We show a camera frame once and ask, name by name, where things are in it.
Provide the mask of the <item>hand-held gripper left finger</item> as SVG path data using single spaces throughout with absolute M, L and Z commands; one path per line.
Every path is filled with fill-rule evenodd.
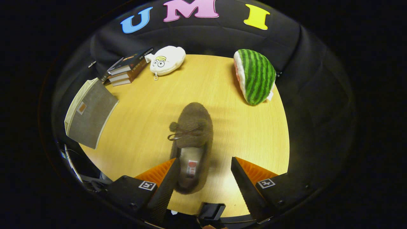
M 136 219 L 160 224 L 179 173 L 179 158 L 172 158 L 135 177 L 123 175 L 105 188 L 105 197 Z

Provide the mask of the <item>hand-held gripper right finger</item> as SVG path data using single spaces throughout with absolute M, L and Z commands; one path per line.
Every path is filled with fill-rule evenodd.
M 242 158 L 232 157 L 231 171 L 251 217 L 259 224 L 292 210 L 315 192 L 295 174 L 277 175 Z

